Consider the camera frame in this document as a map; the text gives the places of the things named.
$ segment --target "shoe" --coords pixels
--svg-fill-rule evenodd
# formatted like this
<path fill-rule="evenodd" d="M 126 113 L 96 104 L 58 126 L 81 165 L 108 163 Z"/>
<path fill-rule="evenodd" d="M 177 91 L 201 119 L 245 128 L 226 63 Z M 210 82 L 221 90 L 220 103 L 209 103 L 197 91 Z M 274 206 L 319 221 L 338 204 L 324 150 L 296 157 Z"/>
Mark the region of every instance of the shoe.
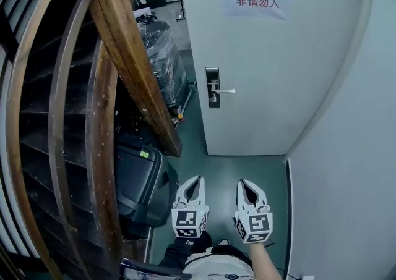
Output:
<path fill-rule="evenodd" d="M 224 246 L 224 245 L 229 245 L 229 244 L 230 244 L 230 241 L 228 240 L 228 238 L 222 238 L 217 243 L 218 246 Z"/>

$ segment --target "yellow label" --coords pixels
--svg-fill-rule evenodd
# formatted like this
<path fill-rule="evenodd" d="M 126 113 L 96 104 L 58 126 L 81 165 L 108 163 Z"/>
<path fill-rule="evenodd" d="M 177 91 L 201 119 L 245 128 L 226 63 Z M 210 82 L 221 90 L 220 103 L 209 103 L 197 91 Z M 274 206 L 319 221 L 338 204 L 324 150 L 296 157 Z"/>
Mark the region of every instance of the yellow label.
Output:
<path fill-rule="evenodd" d="M 150 156 L 150 154 L 146 153 L 145 151 L 141 151 L 140 155 L 141 155 L 141 157 L 144 157 L 144 158 L 148 158 Z"/>

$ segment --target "plastic wrap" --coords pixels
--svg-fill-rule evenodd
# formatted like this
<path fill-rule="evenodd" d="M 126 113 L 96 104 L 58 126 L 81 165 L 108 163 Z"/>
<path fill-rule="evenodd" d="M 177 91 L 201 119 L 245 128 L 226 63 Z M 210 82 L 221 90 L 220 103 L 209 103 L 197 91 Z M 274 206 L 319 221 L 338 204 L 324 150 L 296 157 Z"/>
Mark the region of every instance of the plastic wrap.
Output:
<path fill-rule="evenodd" d="M 186 71 L 169 25 L 151 22 L 138 23 L 138 26 L 166 106 L 182 105 L 181 95 L 187 86 Z"/>

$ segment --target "cable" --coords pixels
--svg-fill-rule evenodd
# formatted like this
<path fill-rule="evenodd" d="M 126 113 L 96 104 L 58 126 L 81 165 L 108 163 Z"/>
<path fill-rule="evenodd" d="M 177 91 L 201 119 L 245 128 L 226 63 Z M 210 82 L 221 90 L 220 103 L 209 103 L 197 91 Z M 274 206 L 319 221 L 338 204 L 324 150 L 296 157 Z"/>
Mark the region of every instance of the cable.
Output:
<path fill-rule="evenodd" d="M 282 270 L 283 274 L 286 273 L 285 270 L 283 270 L 282 268 L 277 268 L 277 269 L 278 269 L 278 270 Z M 287 274 L 289 277 L 293 278 L 293 279 L 301 280 L 301 278 L 296 278 L 296 277 L 290 276 L 290 274 L 288 274 L 288 273 L 286 273 L 286 274 Z"/>

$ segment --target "forearm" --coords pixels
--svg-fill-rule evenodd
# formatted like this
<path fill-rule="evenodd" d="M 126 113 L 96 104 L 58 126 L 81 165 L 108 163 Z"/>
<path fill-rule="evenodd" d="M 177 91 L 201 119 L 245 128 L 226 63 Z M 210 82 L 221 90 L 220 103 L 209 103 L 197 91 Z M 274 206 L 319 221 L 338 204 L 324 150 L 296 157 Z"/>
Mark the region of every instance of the forearm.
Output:
<path fill-rule="evenodd" d="M 282 280 L 263 243 L 249 245 L 249 251 L 256 280 Z"/>

